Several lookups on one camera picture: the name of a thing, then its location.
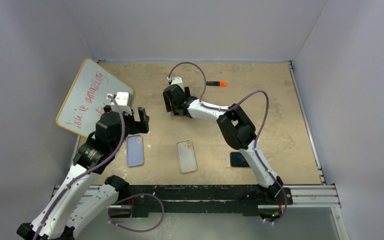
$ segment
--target whiteboard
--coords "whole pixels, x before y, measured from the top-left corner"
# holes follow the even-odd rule
[[[95,124],[111,103],[107,94],[133,90],[91,58],[86,58],[56,116],[56,124],[75,134],[87,137],[95,131]]]

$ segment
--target marker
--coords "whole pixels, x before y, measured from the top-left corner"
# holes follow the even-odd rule
[[[206,85],[207,86],[221,86],[221,87],[225,87],[226,86],[226,82],[225,81],[207,81]]]

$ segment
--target robotic arm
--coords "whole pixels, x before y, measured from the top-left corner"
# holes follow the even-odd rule
[[[115,175],[106,179],[96,195],[76,208],[80,199],[115,158],[120,140],[129,134],[148,133],[149,116],[138,108],[139,121],[131,109],[132,96],[118,92],[114,101],[104,107],[104,114],[96,123],[86,142],[79,147],[64,182],[45,209],[31,223],[23,223],[17,234],[25,240],[73,240],[79,232],[103,209],[129,195],[129,184]],[[116,111],[121,109],[124,120]]]
[[[257,145],[256,149],[254,148],[256,127],[242,108],[237,106],[235,109],[229,110],[233,108],[235,104],[232,106],[218,106],[200,102],[197,97],[191,96],[189,88],[184,87],[180,77],[172,77],[168,80],[168,83],[169,86],[163,92],[167,112],[173,112],[175,116],[186,116],[188,118],[203,119],[217,123],[226,143],[231,148],[238,150],[248,162],[260,188],[268,191],[273,199],[276,198],[281,188],[275,184],[274,178],[281,186],[283,186],[283,182],[270,167],[260,146]],[[256,152],[267,167],[267,170],[259,161]]]

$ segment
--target table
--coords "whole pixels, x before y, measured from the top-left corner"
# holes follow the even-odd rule
[[[230,148],[219,127],[201,119],[173,116],[166,112],[163,90],[175,63],[101,63],[115,77],[134,89],[133,109],[144,107],[150,116],[149,133],[143,134],[144,165],[128,167],[126,145],[95,184],[118,175],[132,185],[248,185],[257,180],[250,168],[230,166]],[[208,81],[226,81],[226,87],[208,86],[203,100],[230,106],[250,92],[262,89],[270,103],[266,124],[259,138],[271,167],[287,185],[321,184],[311,141],[290,75],[288,63],[199,63]],[[199,97],[204,81],[191,65],[181,65],[172,76],[180,76],[190,93]],[[256,94],[242,109],[258,129],[266,101]],[[176,143],[191,140],[197,171],[181,173]]]

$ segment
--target yellow whiteboard border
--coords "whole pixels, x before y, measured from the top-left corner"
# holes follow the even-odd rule
[[[71,130],[71,129],[69,129],[69,128],[67,128],[67,127],[65,127],[65,126],[63,126],[63,125],[61,125],[61,124],[59,124],[59,123],[58,123],[58,119],[60,118],[60,114],[61,114],[61,112],[63,111],[63,108],[64,108],[64,106],[66,105],[67,99],[69,99],[69,96],[70,96],[70,94],[72,93],[73,87],[74,87],[74,85],[75,85],[76,82],[77,82],[77,78],[79,77],[80,72],[82,71],[83,66],[85,65],[85,63],[86,63],[87,60],[91,60],[94,64],[98,65],[99,67],[101,67],[101,68],[103,68],[105,71],[107,71],[107,72],[108,72],[111,76],[113,76],[115,79],[119,80],[120,82],[122,82],[123,84],[125,84],[127,87],[129,87],[129,88],[131,89],[131,95],[132,95],[132,96],[134,96],[134,93],[135,93],[135,91],[133,90],[133,88],[132,88],[131,86],[127,85],[125,82],[123,82],[122,80],[120,80],[118,77],[114,76],[111,72],[109,72],[108,70],[106,70],[103,66],[99,65],[99,64],[98,64],[95,60],[93,60],[92,58],[90,58],[90,57],[86,57],[86,58],[83,60],[83,63],[81,64],[80,69],[78,70],[77,75],[75,76],[75,79],[74,79],[73,83],[71,84],[71,87],[70,87],[70,90],[69,90],[68,93],[67,93],[67,96],[65,96],[64,102],[62,103],[62,106],[61,106],[61,108],[59,109],[58,115],[56,115],[56,118],[55,118],[56,125],[58,125],[59,127],[65,129],[65,130],[68,130],[68,131],[70,131],[70,132],[72,132],[72,133],[75,133],[75,134],[77,134],[77,135],[80,135],[80,136],[82,136],[82,137],[84,137],[84,138],[87,138],[88,136],[82,135],[82,134],[80,134],[80,133],[78,133],[78,132],[75,132],[75,131],[73,131],[73,130]]]

